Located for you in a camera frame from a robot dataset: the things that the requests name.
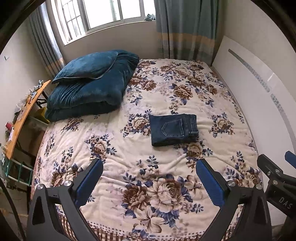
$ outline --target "window frame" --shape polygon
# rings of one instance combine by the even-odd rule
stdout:
[[[70,34],[70,31],[69,31],[69,26],[67,24],[67,21],[66,21],[65,15],[64,15],[64,10],[63,10],[63,7],[62,7],[61,0],[52,0],[52,1],[54,1],[54,5],[55,5],[55,7],[57,9],[57,13],[58,13],[58,19],[55,19],[55,20],[60,22],[63,34],[64,34],[64,36],[66,38],[67,43],[65,43],[65,45],[72,42],[72,41],[75,41],[75,40],[77,40],[77,39],[79,39],[79,38],[81,38],[81,37],[83,37],[83,36],[85,36],[87,34],[96,32],[98,30],[102,30],[102,29],[105,29],[105,28],[109,28],[109,27],[113,27],[113,26],[121,25],[121,24],[125,24],[125,23],[133,23],[133,22],[144,21],[144,18],[146,17],[145,16],[145,11],[144,11],[144,1],[143,0],[139,0],[141,16],[140,17],[135,17],[135,18],[127,18],[127,19],[123,19],[120,0],[114,0],[114,1],[117,1],[117,3],[118,3],[120,20],[113,21],[113,22],[110,22],[110,23],[106,23],[106,24],[103,24],[103,25],[99,25],[99,26],[94,27],[94,28],[90,28],[89,23],[88,23],[88,19],[87,19],[87,13],[86,13],[85,6],[84,6],[84,1],[83,0],[77,0],[80,16],[81,16],[81,19],[82,19],[83,28],[84,28],[84,31],[85,31],[85,35],[79,35],[79,36],[75,36],[74,38],[72,38],[71,34]]]

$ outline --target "jeans back pocket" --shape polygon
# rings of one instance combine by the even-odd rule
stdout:
[[[183,137],[182,119],[166,122],[161,131],[166,137]]]

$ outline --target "pillow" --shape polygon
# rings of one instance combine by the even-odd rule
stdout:
[[[115,50],[118,56],[111,69],[98,80],[59,83],[48,97],[45,118],[59,121],[83,115],[114,111],[139,63],[136,54]]]
[[[112,67],[117,55],[116,51],[107,51],[74,59],[57,74],[52,83],[70,83],[80,79],[97,80]]]

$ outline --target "window sill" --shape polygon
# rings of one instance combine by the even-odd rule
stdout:
[[[117,25],[114,25],[114,26],[110,26],[110,27],[106,27],[106,28],[102,28],[102,29],[98,29],[98,30],[93,30],[93,31],[90,30],[89,33],[86,33],[83,36],[80,36],[80,37],[78,37],[76,39],[73,39],[73,40],[69,41],[68,43],[64,44],[64,46],[66,46],[68,44],[71,44],[71,43],[75,42],[76,40],[79,40],[79,39],[81,39],[81,38],[83,38],[85,36],[88,36],[90,34],[93,34],[93,33],[99,32],[99,31],[103,31],[103,30],[108,29],[108,28],[115,28],[115,27],[118,27],[118,26],[122,26],[122,25],[126,25],[126,24],[131,24],[131,23],[147,23],[147,22],[155,22],[155,21],[156,20],[152,20],[152,21],[144,21],[144,20],[143,21],[135,21],[135,22],[130,22],[130,23],[117,24]]]

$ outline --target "window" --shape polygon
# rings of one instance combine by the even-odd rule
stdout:
[[[66,42],[85,34],[155,15],[154,0],[52,0],[59,32]]]

